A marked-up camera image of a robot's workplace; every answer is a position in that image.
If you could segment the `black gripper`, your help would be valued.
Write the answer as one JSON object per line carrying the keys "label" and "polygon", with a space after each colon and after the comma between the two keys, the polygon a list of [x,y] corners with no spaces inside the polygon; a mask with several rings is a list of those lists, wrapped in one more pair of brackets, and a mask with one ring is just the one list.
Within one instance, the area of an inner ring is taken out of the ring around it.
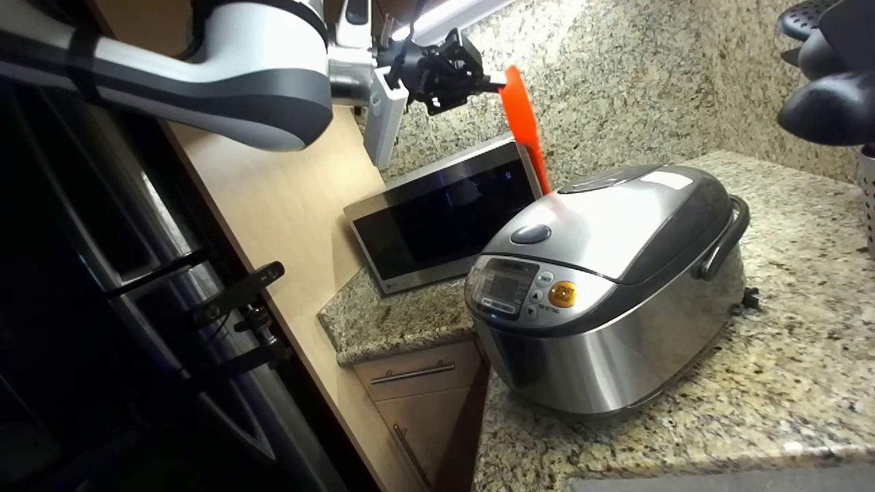
{"label": "black gripper", "polygon": [[448,29],[433,45],[404,41],[390,63],[390,78],[407,89],[407,100],[424,104],[430,114],[456,109],[471,94],[491,89],[482,52],[459,29]]}

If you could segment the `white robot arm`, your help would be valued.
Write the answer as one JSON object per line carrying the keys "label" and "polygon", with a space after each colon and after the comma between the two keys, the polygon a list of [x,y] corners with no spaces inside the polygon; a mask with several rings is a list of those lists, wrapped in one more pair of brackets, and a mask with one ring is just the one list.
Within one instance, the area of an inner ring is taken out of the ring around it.
{"label": "white robot arm", "polygon": [[439,114],[497,78],[456,29],[379,53],[329,36],[315,0],[195,0],[195,52],[170,56],[84,27],[33,0],[0,0],[0,73],[196,125],[263,150],[321,138],[333,104],[368,105],[367,148],[386,153],[409,100]]}

